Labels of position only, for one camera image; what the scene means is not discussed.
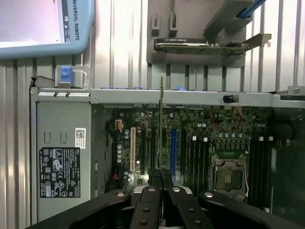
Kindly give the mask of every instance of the power supply label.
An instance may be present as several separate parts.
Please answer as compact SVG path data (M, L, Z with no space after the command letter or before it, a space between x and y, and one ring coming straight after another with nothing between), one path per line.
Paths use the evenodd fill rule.
M40 197L80 198L80 162L80 148L42 148L39 151Z

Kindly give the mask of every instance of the metal wall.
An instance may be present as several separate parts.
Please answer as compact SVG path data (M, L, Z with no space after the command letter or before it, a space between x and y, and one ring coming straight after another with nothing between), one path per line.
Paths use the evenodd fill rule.
M95 28L83 55L0 62L0 229L30 224L29 85L32 75L55 77L56 65L93 69L94 87L266 92L303 85L305 4L268 0L247 36L272 33L270 48L255 49L245 67L208 68L146 63L147 0L96 0Z

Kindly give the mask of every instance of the blue pcie slot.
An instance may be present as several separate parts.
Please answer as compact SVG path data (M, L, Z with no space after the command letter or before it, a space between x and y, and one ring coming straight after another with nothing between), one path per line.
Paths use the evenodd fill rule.
M254 10L260 7L266 0L255 0L248 8L243 9L236 17L238 18L250 18Z
M172 130L171 137L171 171L173 179L176 177L176 157L177 157L177 130Z

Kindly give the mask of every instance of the regulatory label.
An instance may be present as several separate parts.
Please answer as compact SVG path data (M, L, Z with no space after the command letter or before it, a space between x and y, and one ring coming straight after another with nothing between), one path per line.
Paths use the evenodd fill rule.
M81 197L80 148L46 147L39 151L40 197Z
M75 147L86 148L86 128L75 128Z

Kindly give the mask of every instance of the motherboard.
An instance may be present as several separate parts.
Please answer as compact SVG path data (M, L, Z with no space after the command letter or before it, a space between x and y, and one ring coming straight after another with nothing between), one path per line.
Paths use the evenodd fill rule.
M115 109L115 166L121 188L148 185L153 168L195 195L216 190L238 200L249 192L250 143L268 135L269 108L202 106Z

